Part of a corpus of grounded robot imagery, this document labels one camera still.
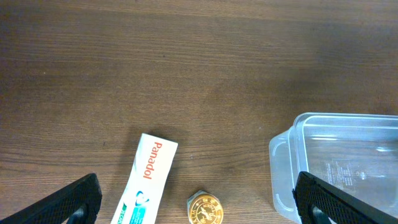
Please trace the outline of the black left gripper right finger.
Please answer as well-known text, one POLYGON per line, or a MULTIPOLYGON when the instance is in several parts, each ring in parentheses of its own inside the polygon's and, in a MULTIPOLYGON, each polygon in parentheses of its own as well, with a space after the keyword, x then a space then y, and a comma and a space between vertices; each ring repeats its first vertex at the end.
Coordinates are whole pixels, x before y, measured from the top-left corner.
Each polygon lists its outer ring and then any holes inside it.
POLYGON ((302 223, 397 223, 397 218, 305 171, 299 173, 292 193, 302 223))

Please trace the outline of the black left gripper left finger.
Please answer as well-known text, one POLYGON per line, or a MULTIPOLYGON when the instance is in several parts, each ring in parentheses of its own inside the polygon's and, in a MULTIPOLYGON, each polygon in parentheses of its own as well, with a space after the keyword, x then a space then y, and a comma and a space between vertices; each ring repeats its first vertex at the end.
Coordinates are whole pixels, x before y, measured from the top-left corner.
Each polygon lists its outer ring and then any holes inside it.
POLYGON ((25 209, 1 220, 14 223, 94 223, 102 193, 95 173, 72 182, 25 209))

